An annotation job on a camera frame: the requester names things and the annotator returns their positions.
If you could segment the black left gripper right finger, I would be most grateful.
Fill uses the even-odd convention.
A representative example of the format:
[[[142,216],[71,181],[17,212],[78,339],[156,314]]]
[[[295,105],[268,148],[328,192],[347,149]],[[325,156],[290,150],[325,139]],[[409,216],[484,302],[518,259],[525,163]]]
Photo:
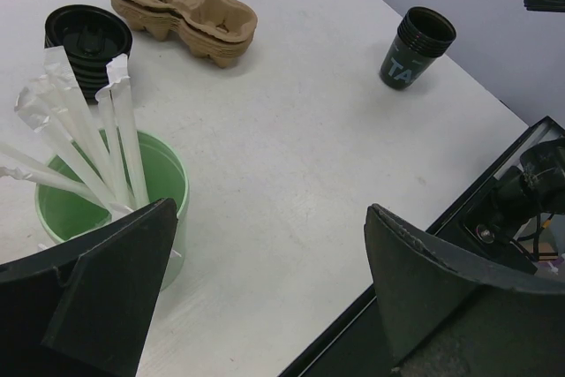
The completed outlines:
[[[564,284],[484,259],[373,204],[365,248],[393,376],[562,376]]]

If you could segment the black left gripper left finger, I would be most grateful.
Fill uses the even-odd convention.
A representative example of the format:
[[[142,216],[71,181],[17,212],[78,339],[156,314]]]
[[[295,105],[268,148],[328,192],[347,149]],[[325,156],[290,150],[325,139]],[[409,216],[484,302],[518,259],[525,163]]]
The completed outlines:
[[[1,266],[3,376],[133,376],[177,230],[173,199]]]

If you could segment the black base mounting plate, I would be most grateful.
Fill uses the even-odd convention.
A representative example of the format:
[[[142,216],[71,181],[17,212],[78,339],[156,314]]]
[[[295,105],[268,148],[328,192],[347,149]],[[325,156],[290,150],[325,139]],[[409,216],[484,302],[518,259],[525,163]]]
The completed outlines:
[[[545,117],[529,127],[426,230],[452,245],[564,284],[564,131]],[[285,370],[288,376],[393,376],[372,285]]]

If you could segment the white wrapped straw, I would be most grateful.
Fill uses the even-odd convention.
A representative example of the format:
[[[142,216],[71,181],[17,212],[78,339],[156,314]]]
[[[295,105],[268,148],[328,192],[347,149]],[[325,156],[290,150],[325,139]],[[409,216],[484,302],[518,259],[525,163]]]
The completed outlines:
[[[58,46],[44,50],[44,68],[54,80],[64,100],[81,140],[86,143],[90,160],[100,173],[111,201],[117,201],[114,193],[113,171],[109,152],[106,148],[87,102],[73,73],[64,47]]]
[[[106,71],[109,84],[100,90],[109,90],[111,94],[125,179],[129,190],[129,208],[138,209],[147,205],[149,198],[133,113],[128,56],[121,54],[114,57],[106,65]]]
[[[124,163],[110,91],[100,90],[95,98],[98,101],[98,109],[108,141],[109,157],[113,169],[114,193],[121,204],[129,207],[129,190],[125,179]]]
[[[12,177],[19,181],[29,181],[38,185],[46,185],[59,190],[72,192],[92,203],[97,202],[97,198],[85,184],[72,180],[50,169],[31,156],[20,152],[15,147],[2,142],[1,154],[10,157],[24,167],[24,169],[20,169],[2,165],[1,177]]]
[[[110,210],[110,204],[114,200],[113,194],[67,139],[49,114],[49,110],[40,105],[39,99],[29,87],[20,91],[14,111],[65,161],[103,207]]]

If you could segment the brown pulp cup carriers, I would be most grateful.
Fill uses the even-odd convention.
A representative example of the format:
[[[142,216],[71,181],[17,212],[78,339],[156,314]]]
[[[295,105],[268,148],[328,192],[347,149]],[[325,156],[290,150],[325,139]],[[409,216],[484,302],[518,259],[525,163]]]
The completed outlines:
[[[176,34],[198,58],[226,68],[249,48],[258,17],[238,0],[110,0],[130,29],[157,41]]]

